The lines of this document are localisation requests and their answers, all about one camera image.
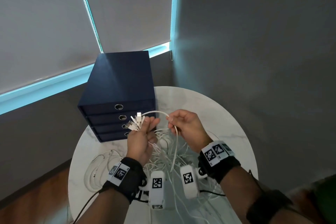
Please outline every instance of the black wristband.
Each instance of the black wristband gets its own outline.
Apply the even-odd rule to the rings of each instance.
[[[202,168],[210,178],[215,179],[217,183],[220,183],[232,168],[240,166],[240,162],[234,156],[229,156],[212,167],[202,151],[199,154],[198,160],[199,167]]]
[[[121,163],[129,167],[128,171],[122,170],[125,172],[124,176],[118,177],[118,170],[115,170],[113,173],[110,172],[112,176],[121,180],[121,183],[116,185],[107,180],[103,185],[103,189],[107,187],[114,188],[116,191],[122,193],[131,204],[139,191],[139,186],[146,185],[146,175],[141,164],[132,158],[125,157],[121,160]]]
[[[292,201],[279,190],[270,190],[250,206],[246,219],[251,224],[268,224],[277,211],[291,204]]]

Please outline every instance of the dark green fabric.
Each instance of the dark green fabric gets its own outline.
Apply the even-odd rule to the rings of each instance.
[[[336,175],[317,186],[316,204],[330,224],[336,224]]]

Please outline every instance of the navy blue storage box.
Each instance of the navy blue storage box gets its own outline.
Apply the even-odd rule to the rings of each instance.
[[[148,51],[99,54],[78,108],[100,142],[126,139],[131,116],[156,109]]]

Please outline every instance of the person's left hand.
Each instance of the person's left hand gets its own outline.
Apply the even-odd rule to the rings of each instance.
[[[144,166],[153,153],[153,146],[150,143],[157,143],[158,139],[153,131],[160,118],[145,117],[139,131],[132,130],[127,137],[126,157],[133,158]]]

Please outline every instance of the brown wood floor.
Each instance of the brown wood floor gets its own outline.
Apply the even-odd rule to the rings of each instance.
[[[69,224],[69,168],[0,209],[1,224]]]

